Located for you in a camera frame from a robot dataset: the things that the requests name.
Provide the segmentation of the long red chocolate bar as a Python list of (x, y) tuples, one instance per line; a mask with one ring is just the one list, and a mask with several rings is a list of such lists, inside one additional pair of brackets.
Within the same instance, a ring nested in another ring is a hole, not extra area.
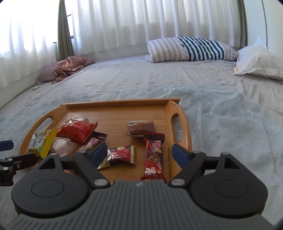
[(146, 145), (145, 154), (145, 172), (141, 177), (145, 180), (164, 180), (163, 169), (163, 149), (162, 145), (165, 140), (165, 134), (148, 132), (144, 134), (144, 142)]

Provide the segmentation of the wooden serving tray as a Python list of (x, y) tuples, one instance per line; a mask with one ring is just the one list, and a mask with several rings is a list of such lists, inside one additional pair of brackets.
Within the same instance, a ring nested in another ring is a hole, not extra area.
[(72, 117), (85, 117), (90, 123), (97, 123), (96, 132), (107, 135), (109, 149), (130, 145), (136, 147), (135, 164), (120, 162), (100, 170), (111, 183), (139, 180), (144, 175), (146, 146), (143, 134), (153, 130), (165, 135), (162, 145), (163, 174), (166, 181), (170, 181), (181, 171), (173, 160), (172, 146), (179, 143), (185, 149), (192, 149), (189, 124), (179, 101), (179, 98), (169, 98), (65, 103), (34, 123), (22, 141), (19, 153), (27, 152), (32, 135), (48, 118), (51, 123), (47, 129), (54, 129), (60, 128)]

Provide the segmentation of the yellow white cracker pack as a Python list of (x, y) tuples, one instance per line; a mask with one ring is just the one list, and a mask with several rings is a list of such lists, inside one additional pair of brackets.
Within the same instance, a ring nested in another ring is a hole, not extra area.
[(35, 132), (32, 135), (26, 154), (33, 153), (39, 158), (45, 158), (48, 155), (56, 134), (56, 129)]

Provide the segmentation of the white mochi cake pack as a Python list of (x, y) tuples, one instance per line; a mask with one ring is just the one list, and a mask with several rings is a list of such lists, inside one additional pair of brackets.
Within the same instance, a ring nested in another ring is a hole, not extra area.
[(71, 154), (76, 147), (77, 144), (70, 139), (55, 137), (49, 152), (57, 153), (60, 157), (65, 157)]

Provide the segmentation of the mauve pillow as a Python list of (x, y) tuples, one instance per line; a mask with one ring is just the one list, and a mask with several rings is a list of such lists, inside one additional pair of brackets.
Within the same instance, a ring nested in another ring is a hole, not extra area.
[(58, 65), (59, 62), (53, 62), (50, 65), (44, 67), (38, 75), (37, 82), (44, 83), (54, 80), (54, 68)]

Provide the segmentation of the white pillow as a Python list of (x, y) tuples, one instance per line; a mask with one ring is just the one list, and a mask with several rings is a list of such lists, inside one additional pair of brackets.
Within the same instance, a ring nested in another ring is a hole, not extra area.
[(253, 45), (237, 51), (234, 74), (250, 74), (282, 81), (282, 60), (275, 56), (261, 36), (258, 36)]

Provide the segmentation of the white sheer curtain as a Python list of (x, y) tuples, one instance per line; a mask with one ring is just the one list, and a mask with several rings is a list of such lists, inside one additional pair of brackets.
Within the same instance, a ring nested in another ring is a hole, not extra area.
[(241, 43), (238, 1), (2, 1), (1, 88), (56, 60), (60, 5), (77, 55), (176, 36)]

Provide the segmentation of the striped pillow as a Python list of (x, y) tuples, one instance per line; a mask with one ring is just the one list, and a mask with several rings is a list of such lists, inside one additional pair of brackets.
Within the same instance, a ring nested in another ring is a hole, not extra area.
[(152, 63), (167, 61), (236, 61), (237, 51), (216, 40), (197, 37), (171, 37), (148, 41), (149, 54), (144, 58)]

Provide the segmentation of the red crinkled snack bag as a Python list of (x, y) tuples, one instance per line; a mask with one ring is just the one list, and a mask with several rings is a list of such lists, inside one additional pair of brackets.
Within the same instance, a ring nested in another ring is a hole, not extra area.
[(61, 126), (56, 136), (70, 139), (72, 142), (77, 144), (83, 144), (89, 138), (91, 133), (96, 129), (98, 122), (95, 123), (86, 123), (75, 121), (71, 125)]

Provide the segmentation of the grey bedspread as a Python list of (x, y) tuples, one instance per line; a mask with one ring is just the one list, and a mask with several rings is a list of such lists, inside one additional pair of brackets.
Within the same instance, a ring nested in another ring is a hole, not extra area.
[(282, 218), (282, 82), (234, 75), (234, 62), (150, 63), (143, 57), (98, 62), (60, 83), (41, 84), (1, 109), (1, 140), (16, 155), (41, 116), (63, 103), (139, 98), (180, 99), (194, 150), (229, 152), (268, 188), (263, 216)]

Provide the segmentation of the green drape curtain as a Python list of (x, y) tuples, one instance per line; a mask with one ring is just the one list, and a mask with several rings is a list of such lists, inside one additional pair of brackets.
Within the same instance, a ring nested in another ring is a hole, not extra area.
[(71, 42), (69, 24), (65, 1), (59, 1), (58, 19), (57, 19), (57, 53), (58, 59), (64, 60), (74, 55)]

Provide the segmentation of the gold red candy bag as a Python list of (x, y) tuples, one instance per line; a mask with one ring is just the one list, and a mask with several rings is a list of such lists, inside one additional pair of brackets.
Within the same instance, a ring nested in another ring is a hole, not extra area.
[(121, 146), (107, 150), (107, 155), (98, 169), (114, 166), (119, 163), (136, 164), (136, 146)]

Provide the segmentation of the brown wafer pack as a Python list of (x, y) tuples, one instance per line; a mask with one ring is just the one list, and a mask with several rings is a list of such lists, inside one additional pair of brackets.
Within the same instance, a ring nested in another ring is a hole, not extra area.
[(143, 137), (145, 133), (155, 133), (152, 120), (129, 121), (127, 123), (130, 137)]

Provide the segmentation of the brown white pastry pack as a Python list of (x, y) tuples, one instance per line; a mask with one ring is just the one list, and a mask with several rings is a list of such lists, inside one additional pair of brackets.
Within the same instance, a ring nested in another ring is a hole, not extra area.
[(80, 121), (80, 122), (89, 122), (89, 119), (86, 117), (77, 117), (77, 116), (73, 116), (71, 118), (69, 118), (66, 122), (65, 125), (71, 125), (74, 124), (75, 121)]

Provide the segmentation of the pink blanket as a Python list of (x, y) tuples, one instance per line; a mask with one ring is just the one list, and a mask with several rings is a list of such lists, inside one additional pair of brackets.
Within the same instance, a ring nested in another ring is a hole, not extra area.
[(92, 59), (79, 57), (79, 56), (70, 56), (67, 59), (60, 61), (53, 69), (54, 79), (52, 83), (58, 83), (69, 76), (78, 73), (85, 66), (94, 64), (95, 62)]

